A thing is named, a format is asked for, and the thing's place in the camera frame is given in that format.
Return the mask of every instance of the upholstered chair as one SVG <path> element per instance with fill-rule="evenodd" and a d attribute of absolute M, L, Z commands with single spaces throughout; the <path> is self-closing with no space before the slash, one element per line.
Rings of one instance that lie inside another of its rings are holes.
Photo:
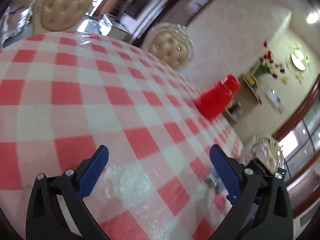
<path fill-rule="evenodd" d="M 194 46 L 185 28 L 171 23 L 160 23 L 152 28 L 142 49 L 180 71 L 193 58 Z"/>
<path fill-rule="evenodd" d="M 92 0 L 36 0 L 33 7 L 33 33 L 71 29 L 91 9 Z"/>

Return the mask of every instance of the checkered tablecloth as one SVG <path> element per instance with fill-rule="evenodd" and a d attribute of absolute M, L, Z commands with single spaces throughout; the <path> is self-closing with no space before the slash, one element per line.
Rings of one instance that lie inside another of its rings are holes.
<path fill-rule="evenodd" d="M 0 206 L 24 238 L 36 175 L 76 168 L 101 144 L 110 159 L 84 202 L 112 240 L 207 240 L 224 219 L 224 194 L 203 181 L 209 147 L 238 157 L 242 144 L 162 61 L 108 37 L 48 33 L 2 50 L 0 80 Z"/>

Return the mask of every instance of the screw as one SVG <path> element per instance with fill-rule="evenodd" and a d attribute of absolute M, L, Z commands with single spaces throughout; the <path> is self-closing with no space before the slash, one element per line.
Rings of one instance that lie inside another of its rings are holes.
<path fill-rule="evenodd" d="M 69 170 L 66 171 L 66 175 L 67 175 L 67 176 L 71 176 L 71 175 L 73 175 L 74 173 L 75 173 L 75 171 L 74 171 L 73 169 L 69 169 Z"/>
<path fill-rule="evenodd" d="M 279 172 L 276 172 L 276 173 L 275 173 L 275 177 L 276 177 L 277 179 L 282 179 L 282 175 L 281 175 Z"/>
<path fill-rule="evenodd" d="M 41 180 L 43 178 L 44 178 L 44 174 L 43 173 L 38 174 L 37 179 Z"/>
<path fill-rule="evenodd" d="M 249 169 L 249 168 L 246 168 L 244 170 L 244 173 L 247 174 L 247 175 L 252 175 L 253 174 L 253 170 Z"/>

